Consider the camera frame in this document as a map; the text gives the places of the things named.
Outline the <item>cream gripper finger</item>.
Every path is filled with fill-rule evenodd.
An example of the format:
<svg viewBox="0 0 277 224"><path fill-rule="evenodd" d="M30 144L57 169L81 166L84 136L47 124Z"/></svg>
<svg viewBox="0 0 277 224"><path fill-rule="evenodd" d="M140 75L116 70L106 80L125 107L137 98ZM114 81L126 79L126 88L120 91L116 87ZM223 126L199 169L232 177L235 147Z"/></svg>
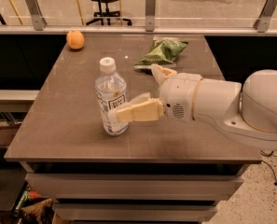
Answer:
<svg viewBox="0 0 277 224"><path fill-rule="evenodd" d="M177 72L173 69L165 68L154 63L150 66L150 68L152 75L159 86L164 82L165 79L177 74Z"/></svg>
<svg viewBox="0 0 277 224"><path fill-rule="evenodd" d="M150 93L140 94L129 102L123 103L108 112L112 122L153 121L164 115L164 105L159 98L152 98Z"/></svg>

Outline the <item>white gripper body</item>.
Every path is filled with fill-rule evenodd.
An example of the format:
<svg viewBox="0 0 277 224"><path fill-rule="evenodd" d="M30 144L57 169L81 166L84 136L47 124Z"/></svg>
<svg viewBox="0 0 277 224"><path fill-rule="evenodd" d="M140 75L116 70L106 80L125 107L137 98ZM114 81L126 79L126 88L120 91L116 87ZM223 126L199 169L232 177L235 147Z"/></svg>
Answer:
<svg viewBox="0 0 277 224"><path fill-rule="evenodd" d="M201 75L179 73L165 79L159 87L159 98L170 119L191 121L192 99Z"/></svg>

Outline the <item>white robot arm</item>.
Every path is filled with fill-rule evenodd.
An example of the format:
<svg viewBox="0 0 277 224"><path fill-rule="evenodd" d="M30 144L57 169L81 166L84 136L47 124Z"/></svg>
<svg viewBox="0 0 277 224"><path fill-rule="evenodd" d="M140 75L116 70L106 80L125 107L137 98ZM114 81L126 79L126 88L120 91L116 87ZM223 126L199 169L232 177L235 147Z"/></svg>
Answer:
<svg viewBox="0 0 277 224"><path fill-rule="evenodd" d="M259 150L277 150L277 71L260 70L243 84L178 73L153 64L159 96L143 93L109 111L111 121L152 121L162 116L200 121L227 138Z"/></svg>

